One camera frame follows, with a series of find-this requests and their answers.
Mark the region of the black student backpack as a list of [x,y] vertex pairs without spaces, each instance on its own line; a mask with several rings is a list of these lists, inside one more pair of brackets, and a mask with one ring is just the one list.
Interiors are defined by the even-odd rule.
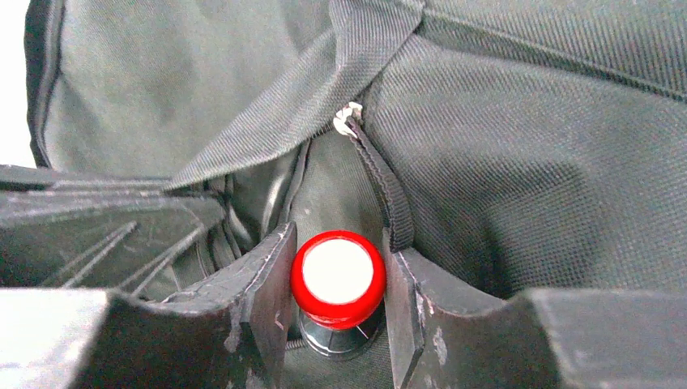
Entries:
[[[289,220],[503,301],[686,298],[683,1],[32,1],[24,47],[37,164],[211,189],[225,253]],[[395,387],[387,329],[282,387]]]

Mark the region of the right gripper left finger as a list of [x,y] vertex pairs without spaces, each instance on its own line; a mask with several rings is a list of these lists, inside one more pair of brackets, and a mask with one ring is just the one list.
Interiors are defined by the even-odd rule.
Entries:
[[105,289],[3,289],[4,388],[275,388],[294,223],[161,303]]

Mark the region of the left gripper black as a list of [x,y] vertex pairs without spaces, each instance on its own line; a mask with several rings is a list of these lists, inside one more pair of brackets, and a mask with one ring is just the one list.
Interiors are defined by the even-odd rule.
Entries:
[[162,301],[219,269],[207,242],[224,209],[160,179],[4,165],[1,284],[117,289]]

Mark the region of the red cap glue bottle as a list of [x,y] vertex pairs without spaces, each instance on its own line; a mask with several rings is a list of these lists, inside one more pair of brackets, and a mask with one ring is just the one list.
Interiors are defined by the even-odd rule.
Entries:
[[386,268],[359,233],[329,230],[310,238],[292,263],[290,288],[301,338],[324,357],[353,359],[382,330]]

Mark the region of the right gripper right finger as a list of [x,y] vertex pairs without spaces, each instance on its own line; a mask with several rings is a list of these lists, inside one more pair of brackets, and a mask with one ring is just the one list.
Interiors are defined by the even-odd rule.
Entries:
[[384,237],[397,388],[683,388],[686,298],[655,291],[481,292]]

